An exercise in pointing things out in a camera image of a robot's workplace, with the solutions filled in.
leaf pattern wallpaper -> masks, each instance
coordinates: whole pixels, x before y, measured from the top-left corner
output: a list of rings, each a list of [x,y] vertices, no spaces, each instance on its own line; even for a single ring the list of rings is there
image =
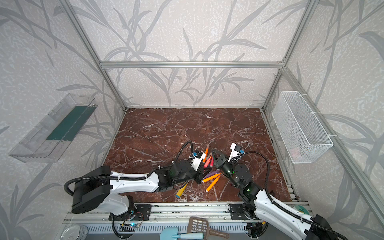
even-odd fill
[[[54,239],[72,199],[62,185],[100,166],[124,115],[59,3],[0,1],[0,235]],[[98,105],[56,163],[8,155],[68,93]]]
[[[320,2],[288,63],[382,196],[383,20],[384,1]],[[312,164],[291,163],[271,111],[279,92],[292,90],[282,78],[266,112],[301,199],[349,239],[384,239],[383,228],[332,150]]]
[[[306,0],[71,3],[102,61],[281,61],[307,5]],[[108,73],[130,108],[259,107],[277,70],[148,68]]]

marble surface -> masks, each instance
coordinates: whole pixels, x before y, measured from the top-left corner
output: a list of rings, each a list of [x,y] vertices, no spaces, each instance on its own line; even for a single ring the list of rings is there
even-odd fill
[[[271,140],[258,108],[182,108],[182,109],[129,109],[109,151],[105,165],[112,171],[147,173],[159,165],[166,166],[187,140],[194,148],[210,148],[229,155],[232,142],[241,144],[245,151],[258,151],[270,160],[271,171],[268,190],[281,201],[290,201],[285,180],[277,162]],[[188,157],[187,147],[180,159]],[[259,156],[247,155],[243,163],[253,174],[253,181],[264,186],[266,163]],[[221,177],[209,193],[209,182],[189,182],[183,196],[176,190],[163,193],[130,193],[135,202],[175,201],[239,201],[238,189]]]

slotted scoop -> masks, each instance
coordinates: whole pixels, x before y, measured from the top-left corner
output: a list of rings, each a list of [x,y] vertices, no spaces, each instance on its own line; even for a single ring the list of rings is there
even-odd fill
[[[208,236],[218,236],[223,238],[229,238],[229,233],[218,232],[209,227],[209,223],[204,218],[190,217],[187,227],[187,233],[190,232],[202,232],[204,234],[204,240],[208,239]]]

